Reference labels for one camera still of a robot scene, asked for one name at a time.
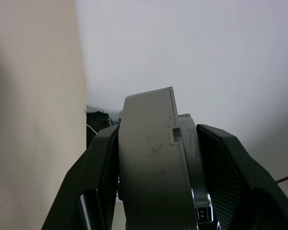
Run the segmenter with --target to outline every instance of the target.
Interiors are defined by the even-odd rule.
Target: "black cable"
[[[109,121],[109,122],[111,122],[111,125],[113,125],[113,121],[110,117],[108,119],[102,119],[102,121]]]

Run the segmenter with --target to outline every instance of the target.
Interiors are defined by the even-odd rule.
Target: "black device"
[[[43,230],[110,230],[117,189],[130,230],[288,230],[270,174],[234,135],[178,115],[171,87],[128,97],[120,119],[68,171]]]

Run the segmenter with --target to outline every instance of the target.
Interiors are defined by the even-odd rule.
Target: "white ceiling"
[[[113,114],[128,95],[173,86],[180,114],[233,133],[276,179],[288,175],[288,0],[76,9],[89,106]]]

